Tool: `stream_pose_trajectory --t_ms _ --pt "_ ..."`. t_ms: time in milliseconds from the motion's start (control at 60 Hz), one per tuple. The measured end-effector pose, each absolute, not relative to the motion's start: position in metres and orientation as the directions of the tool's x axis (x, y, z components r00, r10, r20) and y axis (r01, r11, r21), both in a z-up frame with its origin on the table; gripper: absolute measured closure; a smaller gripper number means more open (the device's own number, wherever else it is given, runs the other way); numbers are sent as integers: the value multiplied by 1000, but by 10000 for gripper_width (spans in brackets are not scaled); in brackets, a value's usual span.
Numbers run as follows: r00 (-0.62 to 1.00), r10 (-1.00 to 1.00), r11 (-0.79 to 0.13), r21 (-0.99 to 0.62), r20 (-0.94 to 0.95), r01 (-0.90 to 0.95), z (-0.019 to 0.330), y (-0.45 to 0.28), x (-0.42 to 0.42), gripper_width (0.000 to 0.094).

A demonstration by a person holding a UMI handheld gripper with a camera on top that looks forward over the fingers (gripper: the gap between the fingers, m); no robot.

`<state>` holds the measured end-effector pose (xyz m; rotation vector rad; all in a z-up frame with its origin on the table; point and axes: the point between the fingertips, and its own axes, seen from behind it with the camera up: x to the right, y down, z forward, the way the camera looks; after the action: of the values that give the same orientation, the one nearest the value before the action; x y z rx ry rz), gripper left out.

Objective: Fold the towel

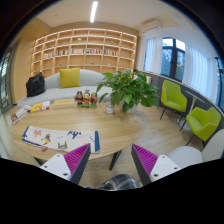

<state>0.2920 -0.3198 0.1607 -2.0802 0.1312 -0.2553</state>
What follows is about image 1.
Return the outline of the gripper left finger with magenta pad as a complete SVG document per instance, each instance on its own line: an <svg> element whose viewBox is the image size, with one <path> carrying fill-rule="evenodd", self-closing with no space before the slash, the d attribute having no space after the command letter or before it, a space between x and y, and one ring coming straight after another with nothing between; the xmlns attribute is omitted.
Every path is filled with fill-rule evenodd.
<svg viewBox="0 0 224 224"><path fill-rule="evenodd" d="M62 155L56 154L45 162L41 169L72 183L78 184L91 154L89 144Z"/></svg>

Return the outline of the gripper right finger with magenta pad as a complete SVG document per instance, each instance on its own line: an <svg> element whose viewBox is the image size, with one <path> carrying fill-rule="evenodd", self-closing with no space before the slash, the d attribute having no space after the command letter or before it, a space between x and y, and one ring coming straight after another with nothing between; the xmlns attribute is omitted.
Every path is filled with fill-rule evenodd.
<svg viewBox="0 0 224 224"><path fill-rule="evenodd" d="M157 156L136 144L132 145L131 154L143 185L147 185L180 170L180 167L168 156Z"/></svg>

